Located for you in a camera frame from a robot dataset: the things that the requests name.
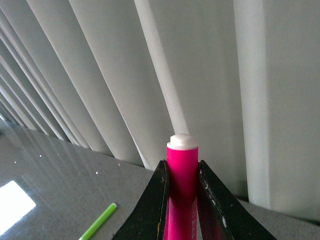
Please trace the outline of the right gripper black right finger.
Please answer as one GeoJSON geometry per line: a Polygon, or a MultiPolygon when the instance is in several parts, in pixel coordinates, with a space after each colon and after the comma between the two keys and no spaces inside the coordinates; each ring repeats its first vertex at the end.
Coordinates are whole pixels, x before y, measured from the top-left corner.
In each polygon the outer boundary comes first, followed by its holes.
{"type": "Polygon", "coordinates": [[[197,170],[197,211],[204,240],[274,240],[234,197],[209,165],[197,170]]]}

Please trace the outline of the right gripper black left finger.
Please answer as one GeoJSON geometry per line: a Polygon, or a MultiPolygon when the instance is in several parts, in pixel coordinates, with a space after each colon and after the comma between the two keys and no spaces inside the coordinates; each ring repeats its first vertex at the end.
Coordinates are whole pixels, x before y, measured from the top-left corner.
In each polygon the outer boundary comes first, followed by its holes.
{"type": "Polygon", "coordinates": [[[113,236],[114,240],[162,240],[165,236],[170,174],[161,160],[132,213],[113,236]]]}

